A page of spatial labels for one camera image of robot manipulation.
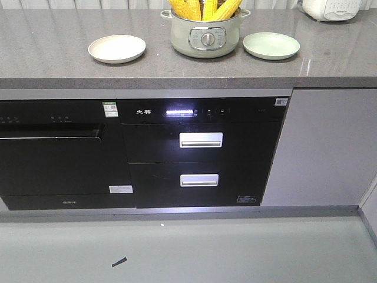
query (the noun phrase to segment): led light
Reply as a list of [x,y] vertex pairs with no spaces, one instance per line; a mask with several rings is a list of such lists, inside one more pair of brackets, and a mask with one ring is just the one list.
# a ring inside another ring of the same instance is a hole
[[194,110],[166,110],[166,116],[168,117],[193,117]]

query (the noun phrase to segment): brand logo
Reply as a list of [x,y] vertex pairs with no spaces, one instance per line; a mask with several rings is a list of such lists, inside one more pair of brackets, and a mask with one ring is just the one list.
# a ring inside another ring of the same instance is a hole
[[152,114],[152,109],[139,109],[136,111],[136,114]]

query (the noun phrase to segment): backsplash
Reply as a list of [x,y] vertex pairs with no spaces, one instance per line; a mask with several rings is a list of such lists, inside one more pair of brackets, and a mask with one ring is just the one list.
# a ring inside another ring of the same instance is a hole
[[[243,0],[243,9],[294,9],[297,0]],[[3,9],[169,9],[168,0],[0,0]],[[364,0],[362,9],[377,8]]]

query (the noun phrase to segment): white plate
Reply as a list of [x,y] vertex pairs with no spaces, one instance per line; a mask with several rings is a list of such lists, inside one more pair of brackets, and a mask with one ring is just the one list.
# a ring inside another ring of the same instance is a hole
[[251,55],[267,60],[286,59],[300,49],[300,44],[294,38],[274,32],[249,34],[243,39],[243,46]]
[[92,42],[89,54],[104,63],[120,64],[138,58],[145,50],[145,41],[132,35],[110,35]]

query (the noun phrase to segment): control knob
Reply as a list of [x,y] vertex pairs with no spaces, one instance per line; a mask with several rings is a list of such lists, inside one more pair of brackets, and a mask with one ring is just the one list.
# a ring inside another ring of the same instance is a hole
[[214,43],[214,35],[210,32],[203,34],[201,37],[201,43],[205,46],[211,46]]

